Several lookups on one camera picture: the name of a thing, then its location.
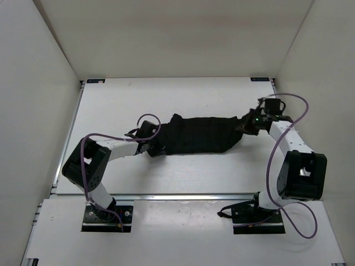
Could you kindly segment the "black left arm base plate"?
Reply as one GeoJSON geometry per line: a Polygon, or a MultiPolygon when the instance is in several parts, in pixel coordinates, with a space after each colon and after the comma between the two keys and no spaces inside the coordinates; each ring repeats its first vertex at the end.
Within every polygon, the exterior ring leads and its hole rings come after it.
{"type": "Polygon", "coordinates": [[[88,203],[82,220],[82,232],[130,233],[133,221],[133,203],[116,201],[109,209],[115,214],[96,208],[88,203]]]}

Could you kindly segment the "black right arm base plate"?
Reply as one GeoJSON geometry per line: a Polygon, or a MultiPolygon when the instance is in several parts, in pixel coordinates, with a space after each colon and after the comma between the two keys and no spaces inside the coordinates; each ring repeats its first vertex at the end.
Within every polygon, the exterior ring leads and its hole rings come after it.
{"type": "Polygon", "coordinates": [[[225,206],[217,215],[232,220],[234,235],[286,233],[280,212],[259,207],[256,199],[225,206]]]}

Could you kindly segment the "blue label sticker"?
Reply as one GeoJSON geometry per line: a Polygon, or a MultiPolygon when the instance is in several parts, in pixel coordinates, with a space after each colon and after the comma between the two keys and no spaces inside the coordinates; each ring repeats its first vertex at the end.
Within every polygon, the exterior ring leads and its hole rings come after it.
{"type": "Polygon", "coordinates": [[[87,79],[87,84],[103,84],[105,83],[105,79],[87,79]]]}
{"type": "Polygon", "coordinates": [[[269,82],[270,79],[268,77],[250,77],[252,82],[269,82]]]}

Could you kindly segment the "blue label sticker left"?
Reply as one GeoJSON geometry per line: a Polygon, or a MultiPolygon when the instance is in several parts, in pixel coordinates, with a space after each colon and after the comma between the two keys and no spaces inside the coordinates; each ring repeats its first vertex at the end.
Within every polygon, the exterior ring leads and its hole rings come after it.
{"type": "Polygon", "coordinates": [[[87,79],[87,84],[103,84],[105,83],[105,79],[87,79]]]}

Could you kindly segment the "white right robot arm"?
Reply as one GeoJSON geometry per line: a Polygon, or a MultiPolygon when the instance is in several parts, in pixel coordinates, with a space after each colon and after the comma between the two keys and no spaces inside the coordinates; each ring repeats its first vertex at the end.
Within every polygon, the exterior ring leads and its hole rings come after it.
{"type": "Polygon", "coordinates": [[[327,158],[307,146],[293,127],[290,117],[263,114],[261,109],[251,109],[245,116],[242,129],[250,135],[265,130],[276,141],[267,163],[266,189],[258,193],[257,203],[248,209],[253,221],[263,221],[268,216],[268,210],[321,199],[327,158]],[[281,150],[284,159],[278,176],[272,177],[271,163],[277,150],[281,150]]]}

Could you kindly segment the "black pleated skirt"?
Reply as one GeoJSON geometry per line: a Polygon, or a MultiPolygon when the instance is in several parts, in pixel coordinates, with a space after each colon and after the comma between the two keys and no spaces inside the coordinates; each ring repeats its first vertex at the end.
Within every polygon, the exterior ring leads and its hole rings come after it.
{"type": "Polygon", "coordinates": [[[184,119],[174,114],[162,124],[154,144],[166,155],[224,153],[242,139],[243,133],[236,131],[240,122],[236,116],[184,119]]]}

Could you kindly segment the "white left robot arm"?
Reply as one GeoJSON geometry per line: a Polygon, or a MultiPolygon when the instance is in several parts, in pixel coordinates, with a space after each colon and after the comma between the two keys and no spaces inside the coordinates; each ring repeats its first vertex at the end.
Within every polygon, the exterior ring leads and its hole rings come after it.
{"type": "Polygon", "coordinates": [[[102,183],[110,161],[148,153],[151,157],[165,154],[165,146],[158,140],[146,140],[133,134],[125,134],[124,140],[96,141],[81,139],[62,168],[62,175],[84,192],[94,213],[104,222],[120,220],[116,213],[116,200],[102,183]]]}

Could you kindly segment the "blue label sticker right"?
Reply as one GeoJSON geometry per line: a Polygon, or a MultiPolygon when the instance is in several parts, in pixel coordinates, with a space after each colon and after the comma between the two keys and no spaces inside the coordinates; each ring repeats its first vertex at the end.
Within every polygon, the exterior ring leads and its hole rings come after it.
{"type": "Polygon", "coordinates": [[[268,77],[250,77],[252,82],[269,82],[270,79],[268,77]]]}

